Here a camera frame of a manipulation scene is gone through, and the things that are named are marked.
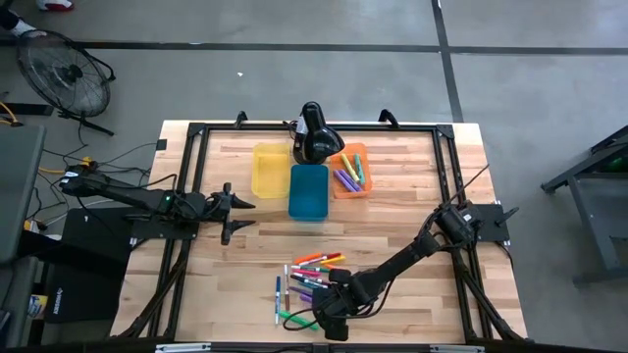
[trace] yellow cable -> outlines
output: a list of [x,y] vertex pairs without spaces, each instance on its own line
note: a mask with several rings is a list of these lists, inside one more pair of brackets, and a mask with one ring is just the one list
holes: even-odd
[[39,170],[48,174],[64,174],[66,172],[66,171],[53,171],[53,170],[49,170],[49,169],[45,169],[41,167],[39,167]]
[[7,107],[6,104],[0,102],[0,106],[2,106],[2,108],[4,108],[4,110],[6,110],[7,113],[9,113],[9,116],[11,116],[11,119],[13,119],[13,123],[19,123],[18,118],[16,118],[16,116],[13,114],[11,109],[9,109],[9,107]]

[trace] shoe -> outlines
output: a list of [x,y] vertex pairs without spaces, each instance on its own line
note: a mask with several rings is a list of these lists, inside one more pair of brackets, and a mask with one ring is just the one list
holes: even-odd
[[75,4],[68,0],[36,0],[41,11],[68,12],[74,9]]

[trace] floor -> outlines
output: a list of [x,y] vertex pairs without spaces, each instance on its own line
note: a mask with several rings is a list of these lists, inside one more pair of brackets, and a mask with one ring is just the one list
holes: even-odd
[[[442,7],[446,37],[437,31],[440,23],[435,22],[430,0],[76,4],[74,12],[61,15],[38,13],[32,0],[18,1],[14,9],[33,25],[88,40],[628,46],[628,3],[623,0],[434,1]],[[479,123],[498,198],[506,207],[521,209],[509,227],[530,337],[625,350],[628,286],[573,286],[571,278],[594,270],[599,259],[568,190],[547,196],[539,185],[626,124],[628,56],[401,51],[90,50],[116,70],[111,104],[94,121],[117,135],[110,138],[85,129],[82,137],[89,146],[81,156],[103,160],[154,141],[167,119],[234,119],[244,110],[253,120],[286,120],[307,100],[318,101],[330,120],[374,120],[388,108],[403,122]],[[21,78],[14,55],[14,49],[0,48],[0,91],[11,91],[10,101],[42,102]],[[445,81],[444,70],[449,69],[459,102],[453,76]],[[50,150],[65,153],[79,147],[74,122],[54,117],[23,120],[46,125]],[[147,168],[152,155],[151,148],[144,148],[119,163]],[[50,155],[42,164],[63,167],[60,158]],[[121,178],[137,182],[139,176]],[[50,204],[53,198],[45,182],[37,185],[45,190],[44,205]],[[62,212],[57,208],[42,216]],[[53,229],[61,231],[60,223]]]

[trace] fan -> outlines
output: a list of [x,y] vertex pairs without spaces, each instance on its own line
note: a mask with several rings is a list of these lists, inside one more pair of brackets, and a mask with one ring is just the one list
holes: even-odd
[[[109,105],[109,82],[116,79],[109,65],[50,30],[29,30],[18,38],[17,46],[22,75],[41,98],[61,111],[61,118],[113,136],[112,131],[86,120],[102,114]],[[109,77],[100,65],[109,70]]]

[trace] yellow plastic bin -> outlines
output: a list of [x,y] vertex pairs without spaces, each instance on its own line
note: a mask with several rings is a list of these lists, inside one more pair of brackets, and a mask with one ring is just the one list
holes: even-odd
[[259,198],[288,197],[290,190],[290,145],[260,143],[253,148],[251,190]]

